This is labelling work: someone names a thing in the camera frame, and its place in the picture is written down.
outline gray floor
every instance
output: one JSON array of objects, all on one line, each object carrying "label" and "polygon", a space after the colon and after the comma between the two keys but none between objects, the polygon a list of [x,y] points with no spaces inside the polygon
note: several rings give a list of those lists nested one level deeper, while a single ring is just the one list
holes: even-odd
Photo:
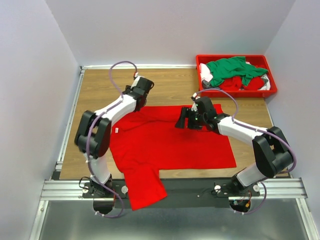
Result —
[{"label": "gray floor", "polygon": [[[261,200],[255,200],[253,207]],[[226,208],[145,208],[118,219],[95,216],[92,202],[49,203],[42,240],[305,240],[295,199],[268,199],[256,213]]]}]

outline pile of clothes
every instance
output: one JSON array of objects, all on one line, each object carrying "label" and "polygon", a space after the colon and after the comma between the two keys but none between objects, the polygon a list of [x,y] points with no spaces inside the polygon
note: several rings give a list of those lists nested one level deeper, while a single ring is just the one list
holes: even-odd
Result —
[{"label": "pile of clothes", "polygon": [[224,91],[270,90],[268,70],[254,66],[245,56],[221,58],[199,65],[202,87],[220,88]]}]

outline red plastic bin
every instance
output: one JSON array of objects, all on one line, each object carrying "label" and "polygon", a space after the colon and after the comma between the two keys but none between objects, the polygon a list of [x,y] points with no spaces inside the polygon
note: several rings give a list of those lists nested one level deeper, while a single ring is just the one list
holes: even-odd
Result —
[{"label": "red plastic bin", "polygon": [[[203,90],[201,83],[201,77],[200,77],[200,64],[207,64],[212,61],[217,61],[219,59],[228,59],[235,56],[245,56],[245,60],[247,62],[250,62],[252,65],[259,65],[265,69],[268,69],[267,76],[270,80],[270,90],[237,90],[237,91],[226,91],[228,94],[235,98],[267,98],[272,94],[275,94],[277,92],[277,86],[275,83],[274,78],[272,77],[269,65],[267,63],[267,59],[263,55],[197,55],[195,57],[196,60],[196,69],[198,73],[198,83],[199,83],[199,90]],[[219,91],[214,90],[208,90],[201,93],[201,96],[208,96],[210,98],[215,97],[227,97],[225,94]]]}]

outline screw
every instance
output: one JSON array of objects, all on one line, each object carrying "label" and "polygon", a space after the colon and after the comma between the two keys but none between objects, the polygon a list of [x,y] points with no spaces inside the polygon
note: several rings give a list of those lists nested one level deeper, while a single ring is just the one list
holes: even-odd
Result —
[{"label": "screw", "polygon": [[123,194],[126,194],[127,192],[129,191],[128,187],[126,185],[124,185],[122,188],[121,188],[121,192]]},{"label": "screw", "polygon": [[83,194],[86,194],[86,193],[88,193],[88,192],[89,192],[89,189],[86,189],[86,188],[82,189],[82,193],[83,193]]},{"label": "screw", "polygon": [[215,191],[216,193],[220,193],[220,192],[221,192],[221,186],[220,186],[220,185],[215,185],[215,186],[214,186],[214,191]]},{"label": "screw", "polygon": [[258,185],[254,185],[253,190],[258,193],[260,191],[260,187]]}]

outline shirt sleeve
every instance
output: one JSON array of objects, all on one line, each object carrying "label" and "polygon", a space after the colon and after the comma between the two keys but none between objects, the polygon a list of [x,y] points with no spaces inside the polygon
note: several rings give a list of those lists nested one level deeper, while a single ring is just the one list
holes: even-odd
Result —
[{"label": "shirt sleeve", "polygon": [[144,163],[123,171],[133,211],[154,204],[167,196],[159,178],[159,169]]}]

